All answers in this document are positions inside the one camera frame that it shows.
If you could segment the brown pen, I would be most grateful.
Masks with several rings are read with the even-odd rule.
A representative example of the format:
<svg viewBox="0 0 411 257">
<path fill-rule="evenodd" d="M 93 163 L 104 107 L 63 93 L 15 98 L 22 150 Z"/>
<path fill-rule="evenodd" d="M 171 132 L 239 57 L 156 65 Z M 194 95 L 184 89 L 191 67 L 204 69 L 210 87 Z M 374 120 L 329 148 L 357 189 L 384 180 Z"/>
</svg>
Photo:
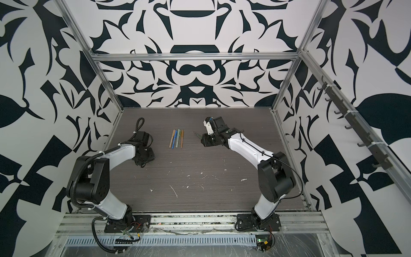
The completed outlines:
<svg viewBox="0 0 411 257">
<path fill-rule="evenodd" d="M 180 142 L 180 147 L 181 148 L 183 148 L 183 140 L 184 140 L 184 130 L 181 130 L 180 137 L 179 137 L 179 142 Z"/>
</svg>

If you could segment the tan pen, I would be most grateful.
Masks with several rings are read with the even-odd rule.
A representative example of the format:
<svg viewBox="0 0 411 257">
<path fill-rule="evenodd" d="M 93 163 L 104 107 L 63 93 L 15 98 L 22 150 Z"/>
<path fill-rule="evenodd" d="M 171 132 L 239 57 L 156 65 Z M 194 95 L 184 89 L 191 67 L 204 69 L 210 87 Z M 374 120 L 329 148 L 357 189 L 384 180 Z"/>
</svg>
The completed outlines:
<svg viewBox="0 0 411 257">
<path fill-rule="evenodd" d="M 172 139 L 173 139 L 173 134 L 174 134 L 174 132 L 172 132 L 172 136 L 171 136 L 171 139 L 170 139 L 170 143 L 169 143 L 169 147 L 171 148 L 171 143 L 172 143 Z"/>
</svg>

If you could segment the blue pen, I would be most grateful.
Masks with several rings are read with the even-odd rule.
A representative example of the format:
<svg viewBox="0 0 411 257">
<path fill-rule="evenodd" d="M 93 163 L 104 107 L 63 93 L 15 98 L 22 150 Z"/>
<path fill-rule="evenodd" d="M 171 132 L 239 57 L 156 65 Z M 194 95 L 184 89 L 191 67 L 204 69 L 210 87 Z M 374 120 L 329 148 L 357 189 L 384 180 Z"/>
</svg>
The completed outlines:
<svg viewBox="0 0 411 257">
<path fill-rule="evenodd" d="M 171 148 L 172 148 L 172 149 L 174 149 L 175 144 L 176 144 L 176 139 L 177 139 L 177 135 L 178 135 L 178 130 L 174 130 L 173 132 L 174 132 L 174 134 L 173 134 L 173 139 L 172 139 L 172 143 L 171 143 Z"/>
</svg>

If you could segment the light green pen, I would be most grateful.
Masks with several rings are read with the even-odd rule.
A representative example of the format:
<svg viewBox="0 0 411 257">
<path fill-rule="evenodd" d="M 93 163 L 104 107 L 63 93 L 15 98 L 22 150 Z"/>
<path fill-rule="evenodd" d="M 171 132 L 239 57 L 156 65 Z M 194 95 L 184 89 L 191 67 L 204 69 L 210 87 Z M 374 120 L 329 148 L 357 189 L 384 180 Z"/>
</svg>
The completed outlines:
<svg viewBox="0 0 411 257">
<path fill-rule="evenodd" d="M 179 147 L 180 135 L 181 135 L 181 129 L 178 129 L 178 130 L 177 130 L 176 140 L 175 140 L 175 145 L 174 145 L 175 148 L 178 148 L 178 147 Z"/>
</svg>

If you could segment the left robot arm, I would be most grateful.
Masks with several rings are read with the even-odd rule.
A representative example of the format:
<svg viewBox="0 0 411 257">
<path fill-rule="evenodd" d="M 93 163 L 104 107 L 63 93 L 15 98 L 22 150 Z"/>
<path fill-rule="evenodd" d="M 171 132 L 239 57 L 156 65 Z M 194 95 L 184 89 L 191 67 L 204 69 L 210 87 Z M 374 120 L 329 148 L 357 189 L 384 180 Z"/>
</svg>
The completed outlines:
<svg viewBox="0 0 411 257">
<path fill-rule="evenodd" d="M 131 139 L 114 148 L 93 156 L 78 157 L 66 187 L 71 203 L 77 208 L 96 211 L 117 230 L 131 230 L 136 223 L 132 209 L 111 192 L 110 171 L 128 160 L 134 161 L 138 167 L 145 167 L 155 159 L 152 143 L 150 134 L 135 131 Z"/>
</svg>

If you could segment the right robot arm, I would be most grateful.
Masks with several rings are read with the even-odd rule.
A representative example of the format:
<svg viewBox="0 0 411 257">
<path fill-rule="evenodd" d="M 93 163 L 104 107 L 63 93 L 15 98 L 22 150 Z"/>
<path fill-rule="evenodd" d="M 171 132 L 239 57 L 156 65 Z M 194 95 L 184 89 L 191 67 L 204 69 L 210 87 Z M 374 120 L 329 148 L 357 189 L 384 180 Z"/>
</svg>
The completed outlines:
<svg viewBox="0 0 411 257">
<path fill-rule="evenodd" d="M 207 132 L 202 135 L 201 143 L 205 147 L 225 146 L 245 158 L 258 172 L 259 201 L 250 214 L 237 215 L 235 229 L 239 232 L 279 231 L 281 222 L 275 210 L 296 186 L 286 155 L 263 149 L 240 130 L 229 128 L 222 117 L 207 117 L 203 125 Z"/>
</svg>

